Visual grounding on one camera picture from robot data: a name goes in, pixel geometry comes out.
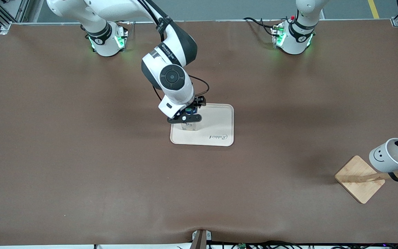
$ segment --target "brown table surface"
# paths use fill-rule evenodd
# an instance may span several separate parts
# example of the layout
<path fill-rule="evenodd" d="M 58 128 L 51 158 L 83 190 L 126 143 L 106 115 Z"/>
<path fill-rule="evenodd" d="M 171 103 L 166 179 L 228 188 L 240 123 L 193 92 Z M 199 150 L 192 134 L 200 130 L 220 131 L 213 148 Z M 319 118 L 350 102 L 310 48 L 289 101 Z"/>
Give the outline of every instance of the brown table surface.
<path fill-rule="evenodd" d="M 398 183 L 365 205 L 334 174 L 398 137 L 398 28 L 322 21 L 302 55 L 259 26 L 180 23 L 188 73 L 235 110 L 227 148 L 173 145 L 141 58 L 91 52 L 78 26 L 12 25 L 0 36 L 0 245 L 190 240 L 398 242 Z M 196 83 L 196 90 L 204 89 Z"/>

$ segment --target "wooden board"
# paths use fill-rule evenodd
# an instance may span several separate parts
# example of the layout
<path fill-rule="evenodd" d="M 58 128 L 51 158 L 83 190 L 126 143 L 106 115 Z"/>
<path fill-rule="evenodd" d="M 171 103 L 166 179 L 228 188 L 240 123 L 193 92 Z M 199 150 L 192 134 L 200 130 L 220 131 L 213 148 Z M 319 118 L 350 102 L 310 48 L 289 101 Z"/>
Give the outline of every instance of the wooden board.
<path fill-rule="evenodd" d="M 383 186 L 385 180 L 358 183 L 355 179 L 377 173 L 360 156 L 352 157 L 336 173 L 336 180 L 360 203 L 365 204 Z"/>

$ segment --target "smiley face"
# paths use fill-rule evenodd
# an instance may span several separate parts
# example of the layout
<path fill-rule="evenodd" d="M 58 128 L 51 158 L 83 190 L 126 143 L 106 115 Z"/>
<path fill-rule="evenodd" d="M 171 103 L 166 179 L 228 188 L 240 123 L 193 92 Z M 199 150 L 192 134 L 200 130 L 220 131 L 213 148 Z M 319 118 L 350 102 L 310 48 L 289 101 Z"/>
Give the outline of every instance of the smiley face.
<path fill-rule="evenodd" d="M 374 159 L 376 159 L 376 161 L 378 162 L 384 162 L 385 160 L 382 159 L 382 150 L 380 149 L 381 146 L 377 147 L 376 150 L 374 150 L 373 156 Z"/>

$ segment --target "white mug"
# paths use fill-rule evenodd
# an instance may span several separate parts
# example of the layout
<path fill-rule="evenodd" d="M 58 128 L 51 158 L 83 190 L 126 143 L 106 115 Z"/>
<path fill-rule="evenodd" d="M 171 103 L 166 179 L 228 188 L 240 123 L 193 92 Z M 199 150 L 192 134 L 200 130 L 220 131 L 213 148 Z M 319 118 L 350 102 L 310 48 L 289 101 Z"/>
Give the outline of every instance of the white mug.
<path fill-rule="evenodd" d="M 394 172 L 398 170 L 398 138 L 390 138 L 386 143 L 373 149 L 369 153 L 371 164 L 380 172 Z"/>

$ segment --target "floor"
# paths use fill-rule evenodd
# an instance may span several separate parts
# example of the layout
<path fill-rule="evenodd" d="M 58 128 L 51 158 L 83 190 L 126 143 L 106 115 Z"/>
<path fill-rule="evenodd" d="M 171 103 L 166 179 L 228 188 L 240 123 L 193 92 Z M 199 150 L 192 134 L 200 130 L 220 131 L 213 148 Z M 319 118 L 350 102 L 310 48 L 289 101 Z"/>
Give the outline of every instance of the floor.
<path fill-rule="evenodd" d="M 156 0 L 156 3 L 175 20 L 279 19 L 296 12 L 292 0 Z M 376 11 L 371 11 L 372 3 Z M 45 0 L 31 0 L 27 19 L 30 22 L 74 22 L 56 16 Z M 395 0 L 331 0 L 324 8 L 326 19 L 390 18 L 398 13 Z"/>

